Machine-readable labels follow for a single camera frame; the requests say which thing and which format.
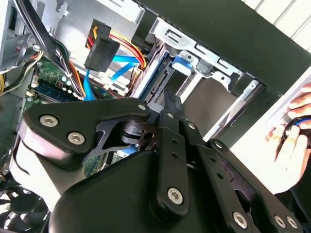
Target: finger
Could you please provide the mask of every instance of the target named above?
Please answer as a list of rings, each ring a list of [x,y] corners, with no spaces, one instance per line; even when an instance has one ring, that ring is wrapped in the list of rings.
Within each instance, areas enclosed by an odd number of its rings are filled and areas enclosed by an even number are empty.
[[[311,104],[305,105],[300,108],[296,108],[294,110],[291,110],[287,113],[287,115],[291,118],[294,119],[296,117],[302,117],[302,116],[307,116],[311,115]]]
[[[300,178],[303,176],[303,174],[305,173],[305,171],[307,169],[307,164],[308,164],[308,160],[310,157],[310,153],[311,153],[311,149],[307,149],[305,152],[305,156],[304,156],[303,163],[302,163],[302,170],[301,170]]]
[[[306,120],[304,122],[301,122],[299,124],[300,129],[302,130],[307,130],[307,129],[311,129],[311,119],[310,120]]]
[[[268,133],[268,135],[267,135],[266,138],[265,138],[265,140],[266,140],[267,142],[269,142],[269,140],[270,140],[270,138],[272,137],[272,135],[273,135],[273,133],[274,133],[275,130],[276,130],[276,129],[273,128],[273,129],[271,129],[271,131]]]
[[[285,140],[280,152],[277,155],[275,165],[278,168],[286,170],[298,137],[299,137],[299,128],[294,125],[292,126],[287,139]]]
[[[289,104],[289,108],[291,108],[291,109],[300,108],[300,107],[307,105],[309,103],[311,103],[311,93],[306,94],[302,97],[299,97],[299,98],[291,101]]]
[[[267,156],[266,161],[269,164],[274,163],[276,160],[277,148],[283,138],[284,130],[285,127],[283,125],[277,126],[272,136],[270,137],[269,142],[267,143],[267,152],[265,155]]]
[[[295,185],[301,178],[307,145],[308,138],[305,135],[300,135],[287,166],[287,175],[291,179],[292,185]]]
[[[304,93],[311,92],[311,83],[304,85],[304,87],[301,89],[301,91]]]

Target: white wall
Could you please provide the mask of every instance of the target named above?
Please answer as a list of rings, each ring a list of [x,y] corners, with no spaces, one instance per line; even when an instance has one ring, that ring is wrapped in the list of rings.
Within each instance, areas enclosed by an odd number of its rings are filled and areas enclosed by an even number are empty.
[[[242,1],[311,52],[311,0]]]

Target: cooling fan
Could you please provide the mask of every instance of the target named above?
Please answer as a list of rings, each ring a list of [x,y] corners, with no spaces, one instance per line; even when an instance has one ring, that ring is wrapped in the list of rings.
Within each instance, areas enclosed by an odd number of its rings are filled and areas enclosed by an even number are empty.
[[[48,214],[44,200],[22,186],[10,186],[0,192],[0,228],[39,233]]]

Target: screw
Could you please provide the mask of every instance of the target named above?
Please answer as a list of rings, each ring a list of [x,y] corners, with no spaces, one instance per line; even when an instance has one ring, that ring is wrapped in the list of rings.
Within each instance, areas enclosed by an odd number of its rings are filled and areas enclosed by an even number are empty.
[[[221,144],[220,144],[220,142],[215,142],[215,145],[217,146],[217,147],[219,147],[220,149],[223,147]]]
[[[33,45],[33,50],[39,52],[41,48],[39,45]]]
[[[195,129],[195,125],[191,122],[188,123],[189,127],[192,128],[193,130]]]
[[[170,188],[167,191],[169,199],[176,205],[181,205],[183,203],[183,195],[176,188]]]
[[[292,227],[298,229],[297,223],[291,217],[287,216],[286,218],[287,218],[287,221],[291,224]]]
[[[76,145],[81,145],[85,142],[85,138],[82,134],[78,132],[72,132],[68,135],[68,140],[69,142],[76,144]]]
[[[40,118],[40,123],[47,127],[54,127],[58,125],[58,120],[50,115],[45,115]]]
[[[141,110],[146,110],[146,107],[142,104],[139,104],[138,107],[141,109]]]
[[[285,222],[279,216],[275,215],[274,218],[276,219],[278,225],[280,225],[284,229],[286,228]]]
[[[239,212],[233,212],[233,219],[242,229],[247,228],[247,221]]]
[[[167,113],[167,115],[168,115],[170,118],[174,118],[174,115],[173,115],[173,114]]]

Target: blue cable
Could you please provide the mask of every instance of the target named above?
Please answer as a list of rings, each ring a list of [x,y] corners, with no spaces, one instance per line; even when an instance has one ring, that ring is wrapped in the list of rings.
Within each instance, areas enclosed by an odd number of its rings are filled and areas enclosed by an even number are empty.
[[[131,62],[131,63],[139,63],[136,57],[129,57],[129,56],[114,56],[112,59],[113,62]]]
[[[311,118],[301,120],[301,121],[297,122],[297,123],[295,124],[295,126],[298,126],[298,125],[301,124],[302,122],[305,122],[305,121],[308,121],[308,120],[311,120]]]
[[[89,83],[88,77],[89,77],[89,70],[87,70],[86,76],[85,76],[84,82],[83,82],[83,88],[84,88],[84,91],[86,92],[86,97],[84,98],[84,101],[96,100],[96,98],[92,92],[91,84]]]
[[[133,68],[134,66],[136,66],[136,63],[129,63],[126,66],[122,67],[121,69],[119,69],[111,78],[111,81],[115,81],[118,79],[118,77],[122,76],[124,73],[126,73],[129,69]]]

